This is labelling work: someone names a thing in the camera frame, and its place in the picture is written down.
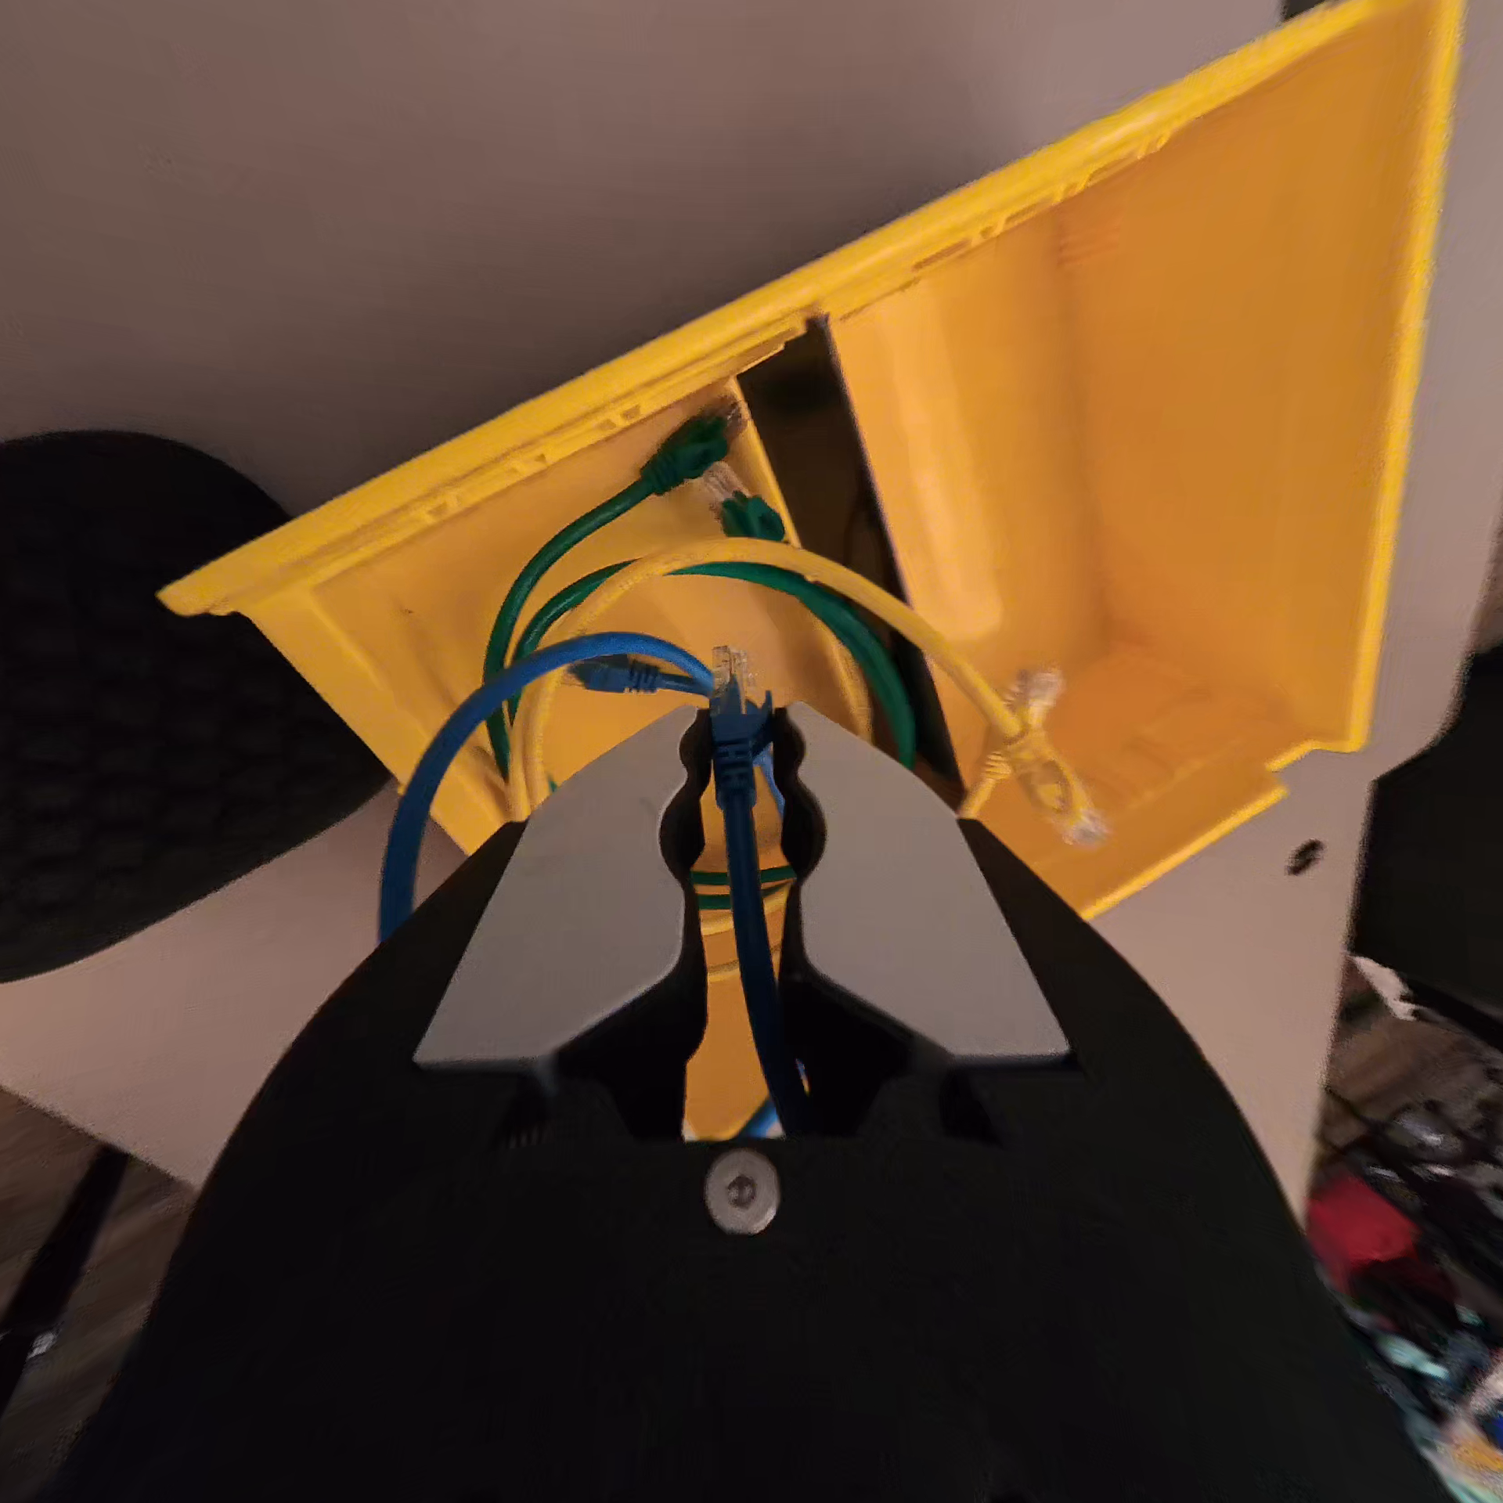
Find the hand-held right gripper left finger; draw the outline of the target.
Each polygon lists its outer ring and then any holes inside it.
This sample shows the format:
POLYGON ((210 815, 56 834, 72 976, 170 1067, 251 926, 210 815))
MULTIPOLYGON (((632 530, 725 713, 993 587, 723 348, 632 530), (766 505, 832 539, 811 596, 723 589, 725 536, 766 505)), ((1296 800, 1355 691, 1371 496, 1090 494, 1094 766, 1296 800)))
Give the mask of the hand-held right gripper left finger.
POLYGON ((704 961, 704 713, 677 707, 523 824, 415 1065, 553 1069, 566 1047, 704 961))

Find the blurred clutter pile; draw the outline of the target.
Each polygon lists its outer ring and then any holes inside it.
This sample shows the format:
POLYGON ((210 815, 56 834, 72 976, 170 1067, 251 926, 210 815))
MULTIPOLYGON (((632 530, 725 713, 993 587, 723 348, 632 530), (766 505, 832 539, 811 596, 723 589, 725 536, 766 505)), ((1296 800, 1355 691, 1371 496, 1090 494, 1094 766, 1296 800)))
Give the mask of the blurred clutter pile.
POLYGON ((1502 1500, 1500 1015, 1348 961, 1305 1224, 1453 1500, 1502 1500))

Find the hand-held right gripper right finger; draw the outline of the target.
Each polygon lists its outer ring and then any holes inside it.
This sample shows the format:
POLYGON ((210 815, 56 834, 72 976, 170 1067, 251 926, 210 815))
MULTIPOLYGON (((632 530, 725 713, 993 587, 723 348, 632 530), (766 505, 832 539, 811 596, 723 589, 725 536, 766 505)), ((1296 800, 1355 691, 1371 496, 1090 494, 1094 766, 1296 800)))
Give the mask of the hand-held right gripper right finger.
POLYGON ((777 731, 797 958, 956 1063, 1058 1063, 1069 1044, 938 793, 809 704, 777 731))

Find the yellow plastic bin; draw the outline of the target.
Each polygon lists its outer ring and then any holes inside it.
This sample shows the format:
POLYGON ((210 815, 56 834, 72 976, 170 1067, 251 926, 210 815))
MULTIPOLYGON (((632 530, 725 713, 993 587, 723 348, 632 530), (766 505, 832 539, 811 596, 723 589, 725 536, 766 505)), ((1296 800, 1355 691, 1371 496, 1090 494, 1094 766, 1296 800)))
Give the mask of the yellow plastic bin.
POLYGON ((823 335, 909 607, 997 691, 1063 673, 1104 838, 1015 782, 983 824, 1097 920, 1367 740, 1462 26, 1319 6, 160 600, 253 621, 405 782, 530 557, 695 414, 816 546, 748 385, 823 335))

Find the black round textured object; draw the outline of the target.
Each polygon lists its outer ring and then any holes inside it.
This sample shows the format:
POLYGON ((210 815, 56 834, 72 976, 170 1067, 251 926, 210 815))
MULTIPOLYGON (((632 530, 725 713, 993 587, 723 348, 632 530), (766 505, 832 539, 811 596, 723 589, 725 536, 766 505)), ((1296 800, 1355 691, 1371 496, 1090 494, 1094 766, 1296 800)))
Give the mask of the black round textured object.
POLYGON ((2 444, 6 985, 188 909, 389 784, 251 621, 160 600, 287 519, 170 439, 2 444))

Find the black metal table leg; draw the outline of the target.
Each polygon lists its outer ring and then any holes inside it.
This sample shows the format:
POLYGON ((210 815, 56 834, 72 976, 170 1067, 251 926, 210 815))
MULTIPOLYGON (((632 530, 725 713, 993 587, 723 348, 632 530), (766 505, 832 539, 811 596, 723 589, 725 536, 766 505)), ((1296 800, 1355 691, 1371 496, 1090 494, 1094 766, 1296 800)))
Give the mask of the black metal table leg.
POLYGON ((95 1153, 16 1285, 2 1317, 2 1414, 11 1407, 29 1364, 56 1343, 129 1164, 131 1156, 113 1146, 95 1153))

